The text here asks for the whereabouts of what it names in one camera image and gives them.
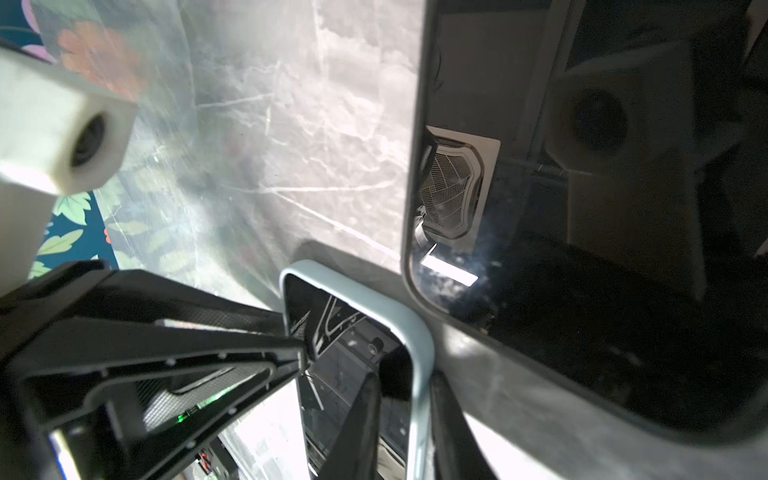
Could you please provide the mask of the light blue phone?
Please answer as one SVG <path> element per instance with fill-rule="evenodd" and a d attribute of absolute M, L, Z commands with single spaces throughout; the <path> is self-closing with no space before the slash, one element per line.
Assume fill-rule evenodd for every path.
<path fill-rule="evenodd" d="M 431 436 L 430 379 L 435 366 L 435 346 L 426 323 L 412 309 L 316 261 L 297 261 L 280 273 L 283 298 L 287 281 L 294 276 L 344 301 L 350 307 L 387 327 L 409 352 L 413 377 L 406 477 L 427 477 L 428 444 Z"/>

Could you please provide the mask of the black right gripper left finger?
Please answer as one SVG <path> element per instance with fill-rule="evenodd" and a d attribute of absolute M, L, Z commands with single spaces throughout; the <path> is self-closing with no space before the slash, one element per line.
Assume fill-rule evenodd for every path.
<path fill-rule="evenodd" d="M 381 383 L 368 373 L 355 397 L 319 479 L 372 480 L 377 475 Z"/>

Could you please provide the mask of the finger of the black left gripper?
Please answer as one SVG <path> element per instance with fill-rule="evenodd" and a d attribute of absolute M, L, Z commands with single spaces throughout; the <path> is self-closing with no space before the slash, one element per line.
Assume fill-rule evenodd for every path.
<path fill-rule="evenodd" d="M 171 478 L 306 365 L 276 313 L 64 264 L 1 296 L 1 475 Z"/>

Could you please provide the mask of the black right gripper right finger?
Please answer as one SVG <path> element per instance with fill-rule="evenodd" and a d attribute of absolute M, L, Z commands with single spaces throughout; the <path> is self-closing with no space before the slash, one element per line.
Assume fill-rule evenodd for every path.
<path fill-rule="evenodd" d="M 431 426 L 436 479 L 496 479 L 442 372 L 430 379 Z"/>

